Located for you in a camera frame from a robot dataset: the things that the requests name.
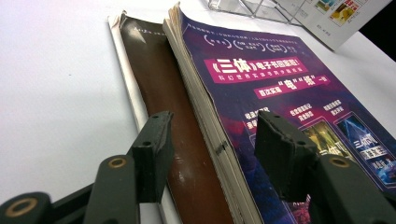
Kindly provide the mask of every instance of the cover illustration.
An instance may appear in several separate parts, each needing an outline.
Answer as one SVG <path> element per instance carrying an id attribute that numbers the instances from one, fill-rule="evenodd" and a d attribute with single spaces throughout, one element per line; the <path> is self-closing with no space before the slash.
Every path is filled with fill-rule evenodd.
<path id="1" fill-rule="evenodd" d="M 307 203 L 281 202 L 254 156 L 259 110 L 357 162 L 396 194 L 396 142 L 297 36 L 232 30 L 181 15 L 183 38 L 231 141 L 264 223 L 309 223 Z"/>

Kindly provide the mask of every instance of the magazine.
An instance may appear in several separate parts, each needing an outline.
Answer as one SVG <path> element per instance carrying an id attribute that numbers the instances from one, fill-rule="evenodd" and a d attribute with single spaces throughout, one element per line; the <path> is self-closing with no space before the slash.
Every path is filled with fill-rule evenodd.
<path id="1" fill-rule="evenodd" d="M 309 223 L 308 204 L 279 200 L 254 156 L 257 116 L 275 112 L 318 146 L 356 162 L 396 194 L 396 141 L 297 36 L 189 19 L 178 5 L 163 29 L 236 223 Z"/>

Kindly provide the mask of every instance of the white table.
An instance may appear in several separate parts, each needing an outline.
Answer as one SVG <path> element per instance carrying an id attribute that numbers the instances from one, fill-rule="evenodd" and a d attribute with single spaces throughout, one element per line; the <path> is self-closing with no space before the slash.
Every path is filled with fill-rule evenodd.
<path id="1" fill-rule="evenodd" d="M 125 9 L 162 22 L 175 2 L 0 2 L 0 203 L 32 191 L 55 202 L 91 184 L 102 160 L 127 152 L 137 130 L 106 18 Z M 221 24 L 235 28 L 251 20 L 207 12 L 205 0 L 182 6 L 209 23 L 226 18 Z M 288 29 L 396 136 L 392 59 L 360 33 L 331 52 L 304 29 Z M 158 211 L 145 211 L 144 223 L 158 223 Z"/>

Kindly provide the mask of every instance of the black clamp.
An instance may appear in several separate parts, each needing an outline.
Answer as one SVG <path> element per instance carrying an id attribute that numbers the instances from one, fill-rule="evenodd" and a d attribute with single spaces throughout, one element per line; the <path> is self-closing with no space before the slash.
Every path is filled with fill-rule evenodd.
<path id="1" fill-rule="evenodd" d="M 396 201 L 380 192 L 357 163 L 317 156 L 317 146 L 280 116 L 261 111 L 255 155 L 279 198 L 305 202 L 314 224 L 396 223 Z"/>
<path id="2" fill-rule="evenodd" d="M 160 203 L 174 158 L 173 114 L 151 116 L 126 155 L 101 162 L 95 182 L 56 203 L 43 192 L 14 197 L 0 206 L 2 224 L 140 223 L 139 203 Z"/>

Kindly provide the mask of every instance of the stack of magazines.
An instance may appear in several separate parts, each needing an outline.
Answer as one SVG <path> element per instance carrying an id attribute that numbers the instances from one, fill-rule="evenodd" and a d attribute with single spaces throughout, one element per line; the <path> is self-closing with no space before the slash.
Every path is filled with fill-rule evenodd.
<path id="1" fill-rule="evenodd" d="M 138 110 L 175 111 L 168 182 L 183 222 L 310 223 L 310 197 L 280 200 L 255 157 L 260 111 L 396 195 L 395 139 L 298 36 L 204 24 L 179 4 L 162 25 L 123 14 L 111 27 L 126 87 L 145 101 Z"/>
<path id="2" fill-rule="evenodd" d="M 309 196 L 279 200 L 254 156 L 261 110 L 305 133 L 318 156 L 348 158 L 396 194 L 395 139 L 299 37 L 211 26 L 179 5 L 163 29 L 235 223 L 310 223 Z"/>

